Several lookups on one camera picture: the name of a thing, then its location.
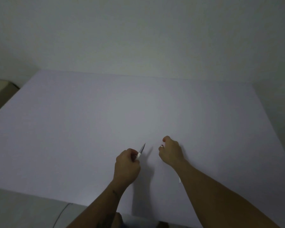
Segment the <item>person's left hand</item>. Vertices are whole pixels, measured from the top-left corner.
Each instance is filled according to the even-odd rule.
[[[116,158],[113,181],[125,188],[135,181],[140,172],[139,161],[133,161],[137,154],[136,150],[127,149]]]

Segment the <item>hand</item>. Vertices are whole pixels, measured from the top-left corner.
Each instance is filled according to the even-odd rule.
[[[173,141],[169,136],[165,136],[163,142],[166,145],[158,148],[160,151],[159,156],[165,163],[175,168],[177,164],[185,160],[181,147],[177,141]]]
[[[117,158],[115,163],[113,181],[127,188],[135,181],[139,172],[139,161],[133,161],[138,152],[134,149],[124,150]]]

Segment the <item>wire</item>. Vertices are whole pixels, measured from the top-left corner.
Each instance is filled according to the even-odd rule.
[[[62,212],[66,209],[66,207],[67,207],[69,204],[72,204],[72,203],[68,203],[68,204],[64,207],[64,209],[60,212],[60,214],[58,215],[58,218],[56,219],[56,221],[55,221],[55,223],[54,223],[54,225],[53,225],[53,228],[55,227],[55,225],[56,225],[58,219],[60,218],[60,215],[62,214]]]

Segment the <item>tattoo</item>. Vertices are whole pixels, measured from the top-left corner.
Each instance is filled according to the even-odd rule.
[[[101,222],[97,223],[96,228],[111,228],[114,217],[115,213],[107,214],[102,223]]]
[[[117,199],[119,200],[118,194],[116,193],[115,190],[113,190],[113,194],[115,194],[115,196],[117,197]]]

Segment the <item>forearm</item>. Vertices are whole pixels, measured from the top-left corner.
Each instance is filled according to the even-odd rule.
[[[111,227],[119,200],[127,187],[112,181],[67,228]]]
[[[174,167],[204,228],[278,227],[237,193],[182,161]]]

